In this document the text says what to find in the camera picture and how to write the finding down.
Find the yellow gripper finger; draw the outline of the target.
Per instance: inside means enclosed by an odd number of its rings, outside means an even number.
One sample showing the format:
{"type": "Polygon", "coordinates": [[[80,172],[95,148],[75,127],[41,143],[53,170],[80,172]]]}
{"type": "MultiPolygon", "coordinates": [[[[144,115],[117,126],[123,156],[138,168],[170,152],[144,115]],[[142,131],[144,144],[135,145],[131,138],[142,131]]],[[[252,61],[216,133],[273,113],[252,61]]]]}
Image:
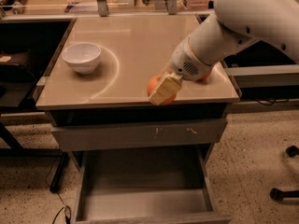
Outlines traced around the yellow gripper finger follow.
{"type": "Polygon", "coordinates": [[[166,98],[172,95],[177,95],[177,93],[182,88],[182,77],[176,73],[165,72],[161,75],[160,84],[157,90],[165,95],[166,98]]]}

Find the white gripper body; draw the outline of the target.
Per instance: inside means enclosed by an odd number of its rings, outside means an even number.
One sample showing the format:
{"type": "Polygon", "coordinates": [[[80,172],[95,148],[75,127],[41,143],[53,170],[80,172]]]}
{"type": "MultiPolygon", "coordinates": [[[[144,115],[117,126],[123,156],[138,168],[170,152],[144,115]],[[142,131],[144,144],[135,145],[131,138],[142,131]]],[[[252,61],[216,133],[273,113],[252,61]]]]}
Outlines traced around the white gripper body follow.
{"type": "Polygon", "coordinates": [[[214,65],[200,61],[192,50],[190,39],[185,38],[171,55],[170,69],[180,75],[183,80],[196,81],[208,76],[214,65]]]}

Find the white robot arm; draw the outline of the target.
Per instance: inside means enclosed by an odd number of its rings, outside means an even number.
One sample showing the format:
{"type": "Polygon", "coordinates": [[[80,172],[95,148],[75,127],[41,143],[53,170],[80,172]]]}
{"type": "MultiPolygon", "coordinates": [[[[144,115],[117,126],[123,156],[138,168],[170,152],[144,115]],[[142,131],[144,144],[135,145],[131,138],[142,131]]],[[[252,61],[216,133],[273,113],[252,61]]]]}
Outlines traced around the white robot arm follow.
{"type": "Polygon", "coordinates": [[[184,38],[148,93],[171,103],[183,81],[208,76],[220,60],[258,41],[299,60],[299,3],[295,0],[214,0],[214,12],[184,38]]]}

